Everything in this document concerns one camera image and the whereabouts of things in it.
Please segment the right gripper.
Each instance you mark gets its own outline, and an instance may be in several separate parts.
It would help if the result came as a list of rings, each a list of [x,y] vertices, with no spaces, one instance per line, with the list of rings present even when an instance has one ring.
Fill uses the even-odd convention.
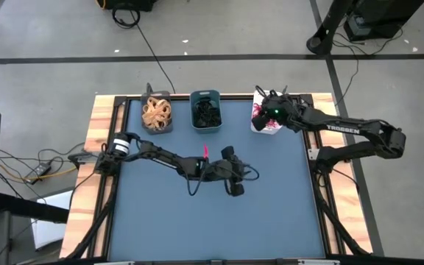
[[[285,88],[281,92],[256,88],[253,94],[251,130],[278,132],[282,127],[278,120],[285,121],[289,114],[283,106],[287,99]]]

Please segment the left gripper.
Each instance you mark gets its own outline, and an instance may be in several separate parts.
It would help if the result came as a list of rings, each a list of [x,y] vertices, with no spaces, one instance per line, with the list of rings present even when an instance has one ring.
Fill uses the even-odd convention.
[[[254,179],[251,165],[239,160],[232,146],[226,146],[221,154],[222,159],[211,164],[214,179],[224,181],[228,195],[232,197],[243,195],[244,187],[241,182]]]

